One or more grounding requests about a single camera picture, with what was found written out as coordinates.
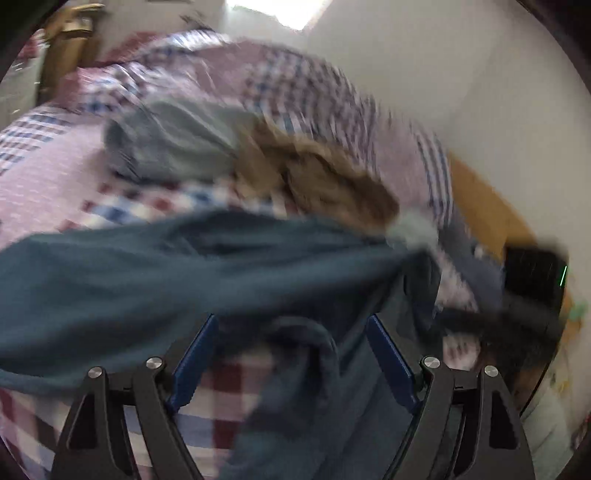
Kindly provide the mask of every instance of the brown garment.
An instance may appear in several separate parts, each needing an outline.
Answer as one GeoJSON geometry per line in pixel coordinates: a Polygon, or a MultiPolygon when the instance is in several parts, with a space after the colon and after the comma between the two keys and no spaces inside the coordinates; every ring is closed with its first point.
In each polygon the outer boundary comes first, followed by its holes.
{"type": "Polygon", "coordinates": [[[384,185],[355,170],[341,148],[288,135],[264,120],[245,136],[236,174],[246,197],[285,189],[303,211],[364,233],[383,233],[398,213],[384,185]]]}

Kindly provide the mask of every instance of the silver bolt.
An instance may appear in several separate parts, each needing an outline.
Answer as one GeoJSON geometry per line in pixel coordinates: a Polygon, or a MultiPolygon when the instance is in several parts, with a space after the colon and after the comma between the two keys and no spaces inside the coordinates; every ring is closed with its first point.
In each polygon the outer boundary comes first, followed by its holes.
{"type": "Polygon", "coordinates": [[[88,376],[91,378],[99,378],[103,374],[103,369],[101,367],[92,367],[88,370],[88,376]]]}
{"type": "Polygon", "coordinates": [[[484,367],[484,373],[486,373],[489,377],[496,377],[499,374],[499,371],[496,369],[496,367],[487,365],[484,367]]]}
{"type": "Polygon", "coordinates": [[[150,370],[156,370],[160,368],[163,363],[164,362],[161,358],[153,356],[152,358],[148,358],[148,360],[146,361],[146,367],[148,367],[150,370]]]}
{"type": "Polygon", "coordinates": [[[441,366],[441,362],[439,361],[438,358],[435,358],[434,356],[428,356],[425,358],[425,360],[423,360],[423,363],[425,364],[425,367],[427,368],[439,368],[441,366]]]}

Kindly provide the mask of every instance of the mattress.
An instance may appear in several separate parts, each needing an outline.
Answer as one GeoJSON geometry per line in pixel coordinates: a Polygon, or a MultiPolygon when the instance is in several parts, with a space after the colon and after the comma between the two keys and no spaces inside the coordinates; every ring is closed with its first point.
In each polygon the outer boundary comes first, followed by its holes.
{"type": "MultiPolygon", "coordinates": [[[[70,75],[56,102],[0,133],[0,248],[34,232],[153,222],[213,208],[277,218],[301,214],[281,193],[244,199],[231,177],[147,186],[115,177],[106,168],[104,123],[148,95],[241,104],[289,133],[341,145],[355,166],[382,180],[402,208],[423,211],[439,227],[451,218],[449,165],[437,137],[383,111],[323,60],[189,31],[150,38],[107,63],[70,75]]],[[[434,256],[442,271],[438,306],[476,309],[470,288],[444,251],[434,256]]],[[[206,478],[214,478],[228,457],[272,367],[264,345],[226,358],[207,371],[190,404],[180,410],[179,431],[206,478]]],[[[49,478],[70,402],[0,389],[0,436],[32,480],[49,478]]],[[[135,411],[128,408],[125,414],[140,473],[150,479],[135,411]]]]}

